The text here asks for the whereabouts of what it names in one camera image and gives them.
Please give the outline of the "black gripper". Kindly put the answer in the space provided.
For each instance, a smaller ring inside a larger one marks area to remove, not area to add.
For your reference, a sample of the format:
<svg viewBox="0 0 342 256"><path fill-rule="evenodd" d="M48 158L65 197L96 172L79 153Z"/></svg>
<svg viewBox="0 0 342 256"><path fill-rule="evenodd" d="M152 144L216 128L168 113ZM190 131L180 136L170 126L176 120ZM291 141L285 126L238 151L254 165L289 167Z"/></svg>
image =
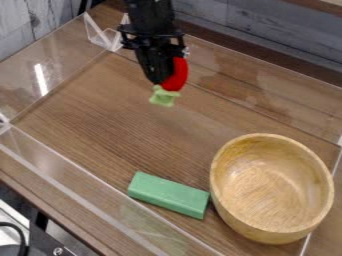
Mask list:
<svg viewBox="0 0 342 256"><path fill-rule="evenodd" d="M120 24L118 32L122 35L123 47L135 50L139 65L147 79L154 83L163 83L174 73L174 56L187 58L190 49L184 44L184 33L175 26L155 31L152 34L140 33L131 24ZM150 51L162 49L159 52L159 80L155 72L155 57Z"/></svg>

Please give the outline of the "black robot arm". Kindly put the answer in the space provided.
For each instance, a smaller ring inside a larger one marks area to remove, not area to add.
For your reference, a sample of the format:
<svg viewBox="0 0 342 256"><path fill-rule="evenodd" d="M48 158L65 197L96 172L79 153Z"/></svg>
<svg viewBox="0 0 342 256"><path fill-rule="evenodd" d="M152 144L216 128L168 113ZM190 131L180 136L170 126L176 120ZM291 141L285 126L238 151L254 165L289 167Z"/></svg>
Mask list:
<svg viewBox="0 0 342 256"><path fill-rule="evenodd" d="M130 23L120 24L123 47L135 52L147 79L160 85L186 55L184 33L175 24L172 0L124 0Z"/></svg>

